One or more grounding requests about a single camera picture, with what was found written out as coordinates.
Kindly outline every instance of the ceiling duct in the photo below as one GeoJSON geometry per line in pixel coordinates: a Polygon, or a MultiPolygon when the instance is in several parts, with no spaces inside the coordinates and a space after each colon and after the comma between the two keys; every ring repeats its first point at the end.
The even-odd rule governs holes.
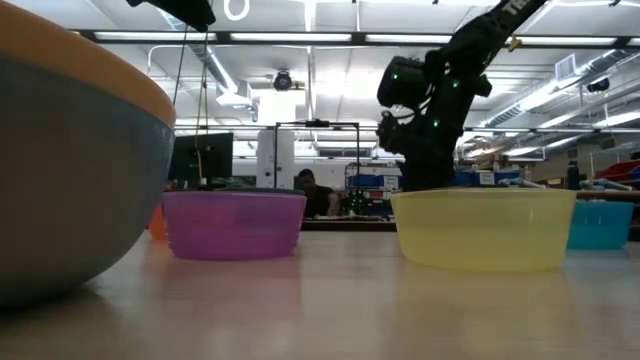
{"type": "Polygon", "coordinates": [[[562,81],[558,81],[555,75],[550,76],[523,91],[515,101],[510,101],[508,105],[491,112],[483,125],[486,127],[500,125],[552,100],[564,90],[578,85],[590,84],[602,77],[612,67],[622,65],[636,55],[638,55],[638,50],[611,50],[587,61],[576,69],[573,76],[562,81]]]}
{"type": "MultiPolygon", "coordinates": [[[[160,14],[167,21],[172,30],[181,32],[186,30],[187,25],[185,25],[181,20],[165,11],[158,11],[160,11],[160,14]]],[[[222,92],[222,100],[224,100],[218,102],[222,106],[249,109],[252,114],[252,118],[255,119],[253,115],[257,114],[258,106],[257,103],[252,100],[251,87],[249,84],[244,81],[240,81],[240,84],[236,83],[222,66],[222,63],[218,60],[216,54],[211,51],[208,46],[205,46],[204,44],[190,44],[186,46],[193,51],[200,61],[202,61],[207,71],[216,80],[216,87],[220,92],[222,92]]]]}

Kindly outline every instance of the wire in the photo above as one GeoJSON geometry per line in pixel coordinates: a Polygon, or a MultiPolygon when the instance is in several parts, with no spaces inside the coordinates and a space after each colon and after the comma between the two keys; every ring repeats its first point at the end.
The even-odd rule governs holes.
{"type": "Polygon", "coordinates": [[[184,61],[184,49],[187,47],[187,32],[189,31],[189,25],[185,24],[184,38],[182,39],[182,50],[180,51],[180,63],[178,64],[178,76],[176,76],[176,88],[173,92],[173,106],[176,106],[178,100],[178,87],[180,86],[180,75],[182,75],[182,62],[184,61]]]}
{"type": "Polygon", "coordinates": [[[224,14],[227,16],[227,19],[231,21],[240,21],[249,15],[249,10],[251,10],[251,4],[249,0],[244,0],[244,7],[240,14],[236,15],[231,12],[229,6],[231,5],[231,0],[224,0],[224,14]]]}
{"type": "MultiPolygon", "coordinates": [[[[213,6],[213,0],[209,3],[209,6],[213,6]]],[[[207,35],[204,38],[204,48],[207,50],[209,48],[209,29],[207,28],[207,35]]],[[[200,87],[200,94],[198,96],[198,117],[196,118],[196,134],[193,137],[194,147],[196,148],[196,155],[198,156],[198,175],[200,181],[202,181],[202,155],[200,154],[200,148],[198,148],[198,132],[200,130],[200,111],[202,109],[202,90],[204,89],[205,96],[205,115],[207,116],[207,133],[209,132],[209,99],[207,98],[207,86],[206,86],[206,78],[207,78],[207,63],[202,63],[202,74],[200,77],[200,83],[202,86],[200,87]]]]}

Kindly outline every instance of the pipe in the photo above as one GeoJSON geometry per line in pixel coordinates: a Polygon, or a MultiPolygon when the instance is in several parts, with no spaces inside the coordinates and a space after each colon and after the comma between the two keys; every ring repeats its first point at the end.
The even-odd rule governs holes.
{"type": "Polygon", "coordinates": [[[151,50],[149,50],[149,54],[147,54],[147,76],[149,76],[151,74],[151,55],[153,54],[153,52],[156,49],[162,49],[162,48],[181,48],[182,45],[157,45],[151,48],[151,50]]]}
{"type": "Polygon", "coordinates": [[[356,31],[360,32],[360,0],[356,0],[356,31]]]}
{"type": "MultiPolygon", "coordinates": [[[[169,27],[174,31],[185,31],[187,25],[182,21],[176,19],[170,14],[158,10],[162,17],[167,21],[169,27]]],[[[238,92],[238,85],[231,78],[231,75],[224,69],[220,60],[216,54],[208,47],[202,45],[186,45],[193,51],[193,53],[203,62],[208,72],[216,79],[217,86],[223,92],[231,92],[233,94],[238,92]]]]}
{"type": "Polygon", "coordinates": [[[485,126],[503,124],[534,107],[548,102],[569,88],[591,83],[615,65],[627,62],[638,54],[638,50],[611,50],[580,66],[578,74],[568,81],[558,83],[555,80],[555,75],[549,76],[546,80],[523,91],[523,95],[519,96],[515,101],[511,101],[507,105],[499,107],[497,111],[491,112],[483,124],[485,126]]]}

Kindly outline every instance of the pink bowl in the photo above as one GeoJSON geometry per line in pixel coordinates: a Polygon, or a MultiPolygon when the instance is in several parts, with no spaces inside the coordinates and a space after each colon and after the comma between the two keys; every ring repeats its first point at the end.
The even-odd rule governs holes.
{"type": "Polygon", "coordinates": [[[306,198],[252,192],[163,194],[169,247],[200,260],[255,260],[293,254],[306,198]]]}

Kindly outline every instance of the security camera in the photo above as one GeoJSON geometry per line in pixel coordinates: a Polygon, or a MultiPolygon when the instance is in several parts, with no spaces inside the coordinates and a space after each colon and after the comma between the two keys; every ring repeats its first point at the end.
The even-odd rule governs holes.
{"type": "Polygon", "coordinates": [[[288,91],[293,86],[293,80],[289,75],[289,71],[280,70],[273,81],[273,88],[276,91],[288,91]]]}
{"type": "Polygon", "coordinates": [[[609,90],[610,82],[608,78],[598,80],[587,85],[587,91],[590,93],[602,92],[609,90]]]}

